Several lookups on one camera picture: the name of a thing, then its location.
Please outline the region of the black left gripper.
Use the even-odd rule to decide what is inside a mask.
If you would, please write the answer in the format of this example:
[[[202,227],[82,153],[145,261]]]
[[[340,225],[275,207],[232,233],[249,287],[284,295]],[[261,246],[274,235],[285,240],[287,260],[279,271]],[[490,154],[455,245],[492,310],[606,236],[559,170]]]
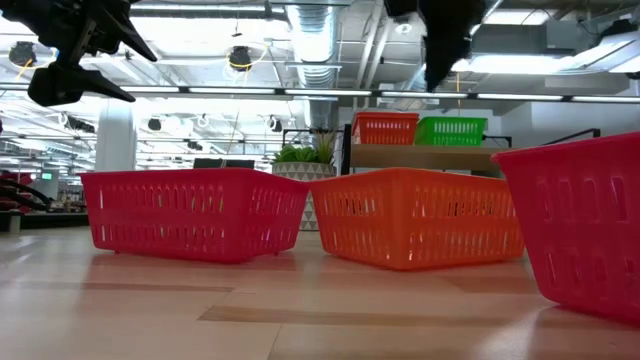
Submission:
[[[131,22],[130,10],[129,0],[0,0],[2,16],[25,25],[41,44],[56,48],[60,64],[77,64],[86,53],[115,54],[121,43],[156,62]],[[43,107],[76,103],[85,92],[135,101],[97,70],[57,63],[37,69],[27,90],[30,99]]]

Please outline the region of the green plastic basket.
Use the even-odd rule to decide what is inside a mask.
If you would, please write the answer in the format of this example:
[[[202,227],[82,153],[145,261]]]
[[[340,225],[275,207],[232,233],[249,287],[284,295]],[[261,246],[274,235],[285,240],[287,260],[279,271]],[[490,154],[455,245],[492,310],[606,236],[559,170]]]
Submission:
[[[414,144],[478,147],[486,125],[486,118],[424,117],[417,123]]]

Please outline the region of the orange plastic basket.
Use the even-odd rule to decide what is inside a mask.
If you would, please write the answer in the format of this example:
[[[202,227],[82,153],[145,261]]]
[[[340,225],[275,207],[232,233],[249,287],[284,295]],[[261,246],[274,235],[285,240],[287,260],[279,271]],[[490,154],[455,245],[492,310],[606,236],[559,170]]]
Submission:
[[[408,119],[411,121],[418,121],[419,120],[419,114],[418,113],[411,113],[411,112],[377,112],[377,111],[361,111],[361,112],[357,112],[354,115],[354,121],[356,119],[370,119],[370,118],[376,118],[376,119],[392,119],[392,120],[397,120],[397,119]]]
[[[356,119],[353,123],[352,137],[358,144],[412,145],[418,121]]]
[[[324,250],[393,270],[519,258],[524,239],[503,179],[386,168],[309,185]]]

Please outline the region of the red plastic basket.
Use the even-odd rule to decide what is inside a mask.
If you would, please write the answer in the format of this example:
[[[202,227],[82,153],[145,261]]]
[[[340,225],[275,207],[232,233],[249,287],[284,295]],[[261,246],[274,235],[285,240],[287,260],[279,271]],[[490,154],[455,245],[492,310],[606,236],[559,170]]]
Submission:
[[[81,177],[96,248],[241,263],[294,247],[306,183],[246,168]]]
[[[640,325],[640,132],[493,155],[540,293]]]

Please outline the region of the wooden shelf board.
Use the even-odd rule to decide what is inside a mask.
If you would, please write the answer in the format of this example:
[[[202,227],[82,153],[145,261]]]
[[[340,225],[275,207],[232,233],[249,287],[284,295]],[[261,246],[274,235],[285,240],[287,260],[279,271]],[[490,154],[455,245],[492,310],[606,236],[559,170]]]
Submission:
[[[434,170],[497,171],[491,156],[504,148],[356,144],[344,161],[347,168],[406,167]]]

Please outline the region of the white pillar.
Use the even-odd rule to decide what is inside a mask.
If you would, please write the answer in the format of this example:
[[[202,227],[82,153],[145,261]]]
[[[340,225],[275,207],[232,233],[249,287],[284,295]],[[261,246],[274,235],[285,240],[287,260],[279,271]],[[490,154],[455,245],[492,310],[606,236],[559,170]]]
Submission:
[[[136,167],[137,122],[132,106],[107,99],[100,109],[96,172],[133,171]]]

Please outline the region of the linear ceiling light strip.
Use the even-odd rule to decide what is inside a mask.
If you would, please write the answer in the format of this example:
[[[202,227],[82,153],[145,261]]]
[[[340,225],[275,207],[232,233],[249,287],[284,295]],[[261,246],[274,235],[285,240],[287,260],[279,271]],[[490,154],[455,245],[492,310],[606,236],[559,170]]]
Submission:
[[[297,89],[260,87],[185,87],[185,86],[123,86],[132,95],[157,97],[311,97],[315,98],[390,98],[420,100],[473,100],[473,101],[521,101],[521,102],[561,102],[640,105],[640,96],[605,95],[547,95],[512,93],[471,93],[471,92],[416,92],[393,90],[340,90],[340,89]]]

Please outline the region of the red and black equipment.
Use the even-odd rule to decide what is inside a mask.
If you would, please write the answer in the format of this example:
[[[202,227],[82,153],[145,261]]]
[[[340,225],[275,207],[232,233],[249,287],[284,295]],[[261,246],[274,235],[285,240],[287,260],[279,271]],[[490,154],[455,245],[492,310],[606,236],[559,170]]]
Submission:
[[[52,199],[32,187],[33,173],[18,173],[0,170],[0,212],[31,211],[47,212]]]

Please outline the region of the black computer monitor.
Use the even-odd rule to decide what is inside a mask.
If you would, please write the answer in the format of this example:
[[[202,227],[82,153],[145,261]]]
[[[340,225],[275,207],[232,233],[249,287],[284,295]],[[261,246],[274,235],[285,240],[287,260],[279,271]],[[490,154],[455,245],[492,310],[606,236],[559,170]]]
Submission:
[[[254,169],[254,160],[234,160],[234,159],[211,159],[211,158],[196,158],[194,160],[194,169],[205,168],[247,168]]]

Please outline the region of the green succulent plant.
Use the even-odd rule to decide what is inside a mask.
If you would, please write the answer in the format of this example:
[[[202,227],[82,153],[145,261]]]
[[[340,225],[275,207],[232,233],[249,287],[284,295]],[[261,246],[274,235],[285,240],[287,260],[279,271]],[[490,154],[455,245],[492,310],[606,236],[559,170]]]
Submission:
[[[293,145],[284,146],[275,154],[273,164],[301,162],[332,165],[334,162],[334,147],[336,133],[334,131],[313,130],[315,142],[306,147],[296,148]]]

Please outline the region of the white triangle-patterned plant pot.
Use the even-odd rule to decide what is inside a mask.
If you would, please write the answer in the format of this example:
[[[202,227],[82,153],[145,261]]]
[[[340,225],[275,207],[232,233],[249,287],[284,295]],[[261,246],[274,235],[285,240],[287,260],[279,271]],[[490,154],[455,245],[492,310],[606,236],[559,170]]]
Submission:
[[[272,166],[272,173],[282,177],[309,182],[335,177],[336,168],[333,165],[313,162],[284,162],[275,163]],[[307,194],[305,208],[302,213],[300,224],[301,231],[317,231],[318,220],[315,214],[313,198],[311,193]]]

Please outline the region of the wide silver ventilation duct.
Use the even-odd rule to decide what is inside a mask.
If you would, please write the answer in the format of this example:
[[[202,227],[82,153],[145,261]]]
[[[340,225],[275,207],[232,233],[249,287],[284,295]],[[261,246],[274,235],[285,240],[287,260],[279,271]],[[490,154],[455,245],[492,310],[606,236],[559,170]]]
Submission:
[[[328,90],[336,85],[336,59],[339,11],[329,5],[287,5],[292,27],[292,45],[306,123],[312,129],[338,127],[338,103],[329,100]]]

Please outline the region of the black metal shelf frame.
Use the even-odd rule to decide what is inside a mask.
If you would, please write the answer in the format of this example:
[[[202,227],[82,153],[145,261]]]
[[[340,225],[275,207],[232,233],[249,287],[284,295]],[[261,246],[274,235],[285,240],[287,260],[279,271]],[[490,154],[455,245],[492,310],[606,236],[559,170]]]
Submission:
[[[344,161],[348,159],[352,145],[358,143],[352,137],[353,127],[344,128],[344,140],[342,141],[342,158],[340,165],[340,173],[347,175],[355,173],[363,169],[382,169],[382,168],[347,168]],[[504,148],[506,151],[514,150],[518,147],[535,147],[548,144],[559,144],[581,139],[598,138],[603,135],[603,131],[598,127],[581,126],[575,130],[558,130],[543,129],[532,124],[510,125],[498,135],[485,135],[483,144],[478,147],[484,148]],[[469,170],[438,170],[453,172],[469,172],[474,175],[486,177],[498,177],[500,168],[497,171],[469,171]]]

